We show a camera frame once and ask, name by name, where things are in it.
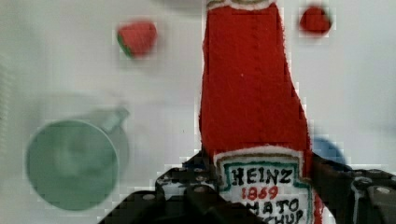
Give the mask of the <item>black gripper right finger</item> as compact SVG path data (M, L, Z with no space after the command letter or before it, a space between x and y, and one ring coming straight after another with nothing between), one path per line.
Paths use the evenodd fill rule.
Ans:
M395 175L313 155L311 184L336 224L396 224Z

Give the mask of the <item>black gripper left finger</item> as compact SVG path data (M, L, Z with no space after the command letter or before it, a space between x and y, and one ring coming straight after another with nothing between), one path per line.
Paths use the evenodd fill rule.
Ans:
M253 207L219 195L212 159L200 150L155 181L155 190L127 196L98 224L267 224Z

